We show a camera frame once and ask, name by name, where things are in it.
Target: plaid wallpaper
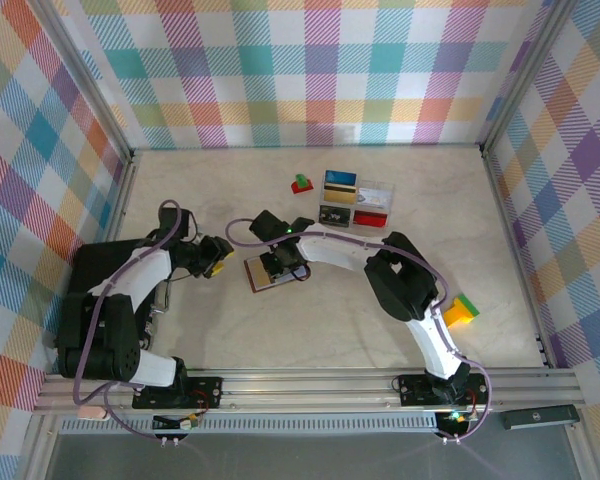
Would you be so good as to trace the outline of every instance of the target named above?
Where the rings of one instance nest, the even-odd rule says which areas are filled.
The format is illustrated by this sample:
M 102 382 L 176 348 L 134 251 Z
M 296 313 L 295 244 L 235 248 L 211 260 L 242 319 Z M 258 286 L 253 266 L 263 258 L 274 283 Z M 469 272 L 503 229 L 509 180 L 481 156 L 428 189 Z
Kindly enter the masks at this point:
M 514 80 L 516 78 L 516 74 L 518 73 L 518 70 L 523 65 L 523 63 L 526 61 L 529 54 L 532 53 L 533 49 L 531 47 L 533 45 L 533 42 L 538 36 L 538 33 L 540 33 L 540 29 L 542 28 L 542 25 L 555 2 L 556 0 L 543 0 L 542 6 L 540 7 L 540 10 L 538 10 L 536 18 L 533 20 L 533 24 L 531 25 L 531 28 L 529 28 L 529 31 L 525 35 L 524 41 L 520 46 L 520 50 L 518 50 L 515 60 L 509 67 L 507 76 L 500 85 L 498 95 L 496 96 L 494 102 L 491 104 L 491 108 L 489 109 L 489 113 L 487 114 L 487 119 L 482 125 L 480 135 L 478 135 L 477 143 L 483 143 L 485 141 L 489 130 L 491 130 L 491 127 L 493 126 L 493 122 L 500 114 L 504 101 L 511 92 L 511 89 L 513 88 L 513 85 L 515 83 Z
M 17 467 L 72 253 L 101 237 L 122 170 L 24 0 L 0 0 L 0 479 Z
M 551 1 L 54 3 L 131 143 L 173 149 L 474 143 Z
M 600 0 L 581 0 L 494 168 L 560 366 L 600 439 Z

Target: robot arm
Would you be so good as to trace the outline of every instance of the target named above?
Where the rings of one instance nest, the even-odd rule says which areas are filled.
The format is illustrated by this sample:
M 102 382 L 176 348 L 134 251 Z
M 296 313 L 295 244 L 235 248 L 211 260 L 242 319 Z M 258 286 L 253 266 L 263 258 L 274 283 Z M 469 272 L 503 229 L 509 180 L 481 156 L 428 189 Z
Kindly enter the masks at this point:
M 285 275 L 308 262 L 324 262 L 352 271 L 364 272 L 385 312 L 405 322 L 425 359 L 425 368 L 434 390 L 445 398 L 455 400 L 468 376 L 468 366 L 447 347 L 436 327 L 440 310 L 432 305 L 438 295 L 435 279 L 425 268 L 398 255 L 365 244 L 385 244 L 397 247 L 420 259 L 424 258 L 403 234 L 391 233 L 387 238 L 360 237 L 334 232 L 313 221 L 298 218 L 291 225 L 277 219 L 267 210 L 252 222 L 250 228 L 260 240 L 270 241 L 292 232 L 314 232 L 318 235 L 284 240 L 260 256 L 265 270 L 272 276 Z M 355 243 L 329 238 L 322 233 L 337 233 Z M 443 334 L 455 348 L 444 322 Z
M 194 277 L 211 278 L 222 269 L 221 261 L 233 253 L 229 243 L 220 237 L 196 235 L 185 241 L 189 233 L 189 216 L 190 212 L 183 209 L 181 218 L 184 221 L 181 220 L 176 235 L 161 249 L 149 253 L 128 268 L 107 293 L 87 357 L 84 378 L 156 387 L 168 387 L 174 382 L 176 360 L 140 348 L 137 324 L 140 321 L 144 327 L 146 318 L 138 320 L 138 316 L 142 317 L 138 309 L 154 288 L 168 279 L 176 268 L 185 268 Z M 117 271 L 159 242 L 171 230 L 176 218 L 175 209 L 163 208 L 160 228 L 149 238 L 139 240 L 126 261 L 106 265 L 107 270 Z M 101 244 L 100 248 L 104 246 L 115 250 L 118 245 L 127 243 L 109 242 Z M 80 272 L 74 272 L 74 275 L 80 275 Z M 73 378 L 76 374 L 93 306 L 110 278 L 103 279 L 86 292 L 70 292 L 65 297 L 56 338 L 58 366 L 64 377 Z

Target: yellow sponge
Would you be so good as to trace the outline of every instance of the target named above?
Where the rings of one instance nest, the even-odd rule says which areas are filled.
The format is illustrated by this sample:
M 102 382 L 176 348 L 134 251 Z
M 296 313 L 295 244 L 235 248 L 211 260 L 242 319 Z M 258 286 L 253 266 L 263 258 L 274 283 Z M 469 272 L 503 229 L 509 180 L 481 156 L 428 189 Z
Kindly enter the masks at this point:
M 444 323 L 447 324 L 447 327 L 450 327 L 457 321 L 470 323 L 479 313 L 478 309 L 465 295 L 458 295 L 453 299 L 453 306 L 444 312 L 442 316 L 444 317 Z

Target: black card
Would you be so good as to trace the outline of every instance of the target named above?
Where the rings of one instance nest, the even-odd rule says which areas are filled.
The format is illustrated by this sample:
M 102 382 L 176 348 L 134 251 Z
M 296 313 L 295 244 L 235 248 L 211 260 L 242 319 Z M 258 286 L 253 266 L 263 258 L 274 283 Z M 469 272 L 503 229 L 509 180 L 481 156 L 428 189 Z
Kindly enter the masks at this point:
M 334 227 L 348 227 L 351 218 L 351 210 L 342 207 L 330 207 L 320 205 L 319 222 Z

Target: gray floor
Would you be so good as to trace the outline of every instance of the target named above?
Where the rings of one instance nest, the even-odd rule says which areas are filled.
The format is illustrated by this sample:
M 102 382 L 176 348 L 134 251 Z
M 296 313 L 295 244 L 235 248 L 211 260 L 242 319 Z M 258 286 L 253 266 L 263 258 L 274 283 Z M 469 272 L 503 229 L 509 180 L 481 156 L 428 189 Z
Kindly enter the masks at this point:
M 315 219 L 328 168 L 395 184 L 388 231 L 407 235 L 451 282 L 452 294 L 464 292 L 481 312 L 473 323 L 452 328 L 464 354 L 489 367 L 542 365 L 477 148 L 147 152 L 121 238 L 155 228 L 167 198 L 191 209 L 212 235 L 223 236 L 227 222 L 263 209 L 288 221 Z M 316 183 L 314 191 L 292 194 L 299 172 Z M 247 225 L 234 236 L 256 241 Z M 253 294 L 242 260 L 263 251 L 239 248 L 217 277 L 174 283 L 153 351 L 203 368 L 424 366 L 408 329 L 382 311 L 364 275 L 314 264 L 307 282 Z
M 433 434 L 200 435 L 179 448 L 131 435 L 64 435 L 47 480 L 580 478 L 563 427 L 518 431 L 493 414 L 465 446 Z

